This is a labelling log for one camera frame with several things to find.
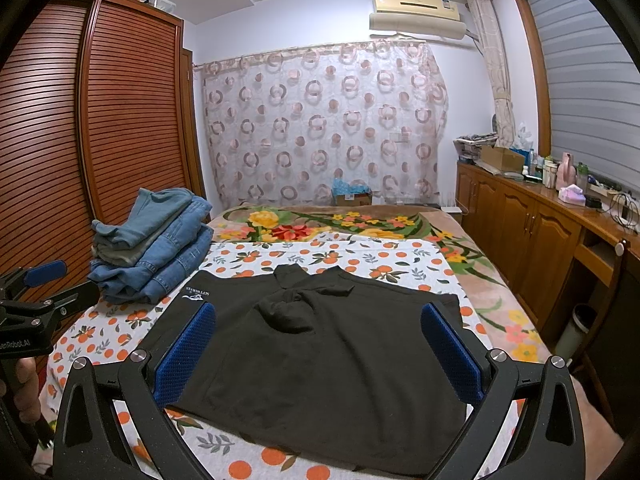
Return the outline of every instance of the human hand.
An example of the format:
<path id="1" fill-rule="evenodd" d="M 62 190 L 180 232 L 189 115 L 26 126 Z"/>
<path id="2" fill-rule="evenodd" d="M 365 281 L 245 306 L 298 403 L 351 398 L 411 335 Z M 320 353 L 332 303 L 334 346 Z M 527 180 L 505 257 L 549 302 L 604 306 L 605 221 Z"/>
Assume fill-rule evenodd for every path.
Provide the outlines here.
<path id="1" fill-rule="evenodd" d="M 15 376 L 21 384 L 14 393 L 14 404 L 20 412 L 20 420 L 25 424 L 34 424 L 40 418 L 40 399 L 38 398 L 38 374 L 33 358 L 18 359 L 15 364 Z M 6 384 L 0 381 L 0 397 L 6 393 Z"/>

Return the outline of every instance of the pink tissue package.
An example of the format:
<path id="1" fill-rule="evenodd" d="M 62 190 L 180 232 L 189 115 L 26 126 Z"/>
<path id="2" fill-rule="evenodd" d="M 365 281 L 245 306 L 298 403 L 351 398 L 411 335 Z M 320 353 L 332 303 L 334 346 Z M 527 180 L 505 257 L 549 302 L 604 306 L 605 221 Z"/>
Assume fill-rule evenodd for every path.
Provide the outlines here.
<path id="1" fill-rule="evenodd" d="M 567 204 L 584 205 L 585 203 L 582 190 L 575 184 L 561 188 L 558 198 Z"/>

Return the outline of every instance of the blue gripper pad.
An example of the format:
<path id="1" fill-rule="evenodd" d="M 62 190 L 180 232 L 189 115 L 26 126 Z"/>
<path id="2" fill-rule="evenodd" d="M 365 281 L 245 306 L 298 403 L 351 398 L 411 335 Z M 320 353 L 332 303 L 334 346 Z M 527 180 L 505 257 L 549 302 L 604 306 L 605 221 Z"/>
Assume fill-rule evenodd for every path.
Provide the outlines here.
<path id="1" fill-rule="evenodd" d="M 216 309 L 203 303 L 156 369 L 154 399 L 160 408 L 180 398 L 216 329 Z"/>
<path id="2" fill-rule="evenodd" d="M 423 306 L 420 325 L 458 398 L 476 407 L 484 397 L 481 371 L 476 362 L 431 303 Z"/>
<path id="3" fill-rule="evenodd" d="M 58 280 L 59 278 L 64 278 L 65 275 L 65 263 L 62 260 L 56 260 L 27 270 L 27 272 L 24 273 L 22 282 L 26 286 L 35 287 L 52 282 L 53 280 Z"/>

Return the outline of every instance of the beige curtain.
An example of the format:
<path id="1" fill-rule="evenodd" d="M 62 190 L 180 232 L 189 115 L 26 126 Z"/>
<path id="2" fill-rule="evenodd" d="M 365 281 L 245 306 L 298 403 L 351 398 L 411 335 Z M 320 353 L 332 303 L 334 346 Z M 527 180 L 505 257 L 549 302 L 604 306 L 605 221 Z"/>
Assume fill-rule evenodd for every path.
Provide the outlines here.
<path id="1" fill-rule="evenodd" d="M 491 0 L 466 0 L 473 16 L 480 49 L 494 90 L 495 116 L 498 123 L 496 146 L 509 148 L 515 138 L 515 122 L 511 105 L 511 88 L 502 35 Z"/>
<path id="2" fill-rule="evenodd" d="M 207 63 L 202 98 L 225 207 L 327 204 L 334 178 L 404 202 L 437 193 L 447 88 L 426 43 L 329 44 Z"/>

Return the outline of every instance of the wardrobe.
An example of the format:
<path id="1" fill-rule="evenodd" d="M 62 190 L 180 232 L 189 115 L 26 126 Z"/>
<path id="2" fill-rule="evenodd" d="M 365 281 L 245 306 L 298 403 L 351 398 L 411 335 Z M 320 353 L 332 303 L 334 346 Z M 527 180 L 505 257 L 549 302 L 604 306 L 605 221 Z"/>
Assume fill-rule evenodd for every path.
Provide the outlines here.
<path id="1" fill-rule="evenodd" d="M 53 0 L 0 72 L 0 273 L 57 258 L 84 281 L 91 220 L 138 188 L 204 195 L 182 20 L 137 0 Z"/>

